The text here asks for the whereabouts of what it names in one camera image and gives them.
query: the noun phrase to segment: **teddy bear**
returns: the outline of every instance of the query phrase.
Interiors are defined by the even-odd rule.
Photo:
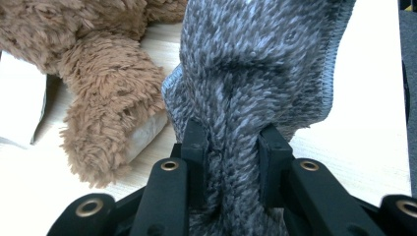
[[[129,172],[136,142],[166,124],[162,69],[141,49],[151,22],[187,0],[0,0],[0,50],[62,78],[74,95],[62,131],[71,171],[92,187]]]

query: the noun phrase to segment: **plush toy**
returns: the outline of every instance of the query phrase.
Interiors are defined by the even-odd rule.
[[[331,109],[333,68],[355,0],[190,0],[181,65],[162,94],[178,142],[205,129],[206,204],[190,235],[286,235],[282,210],[260,203],[258,136],[291,140]]]
[[[166,123],[164,75],[141,49],[147,24],[182,21],[186,0],[0,0],[0,50],[61,77],[75,100],[69,164],[103,187]]]

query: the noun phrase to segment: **black metal frame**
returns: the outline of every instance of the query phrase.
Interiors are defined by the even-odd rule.
[[[105,194],[83,196],[48,235],[188,235],[188,208],[205,203],[207,150],[203,128],[190,120],[183,144],[153,166],[144,188],[117,203]],[[417,235],[416,199],[386,196],[381,207],[355,199],[322,163],[294,158],[273,126],[261,131],[259,152],[259,201],[284,208],[289,235]]]

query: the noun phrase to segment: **knitted sock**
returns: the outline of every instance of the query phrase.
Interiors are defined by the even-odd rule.
[[[190,118],[207,134],[207,204],[191,209],[191,235],[286,234],[282,210],[259,201],[258,135],[273,124],[289,141],[328,116],[354,2],[188,2],[162,93],[178,142]]]

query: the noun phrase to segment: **brown fur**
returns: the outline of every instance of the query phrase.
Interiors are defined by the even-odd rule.
[[[76,96],[62,132],[72,171],[103,187],[129,170],[132,131],[164,109],[164,78],[138,40],[186,0],[0,0],[0,49],[59,75]]]

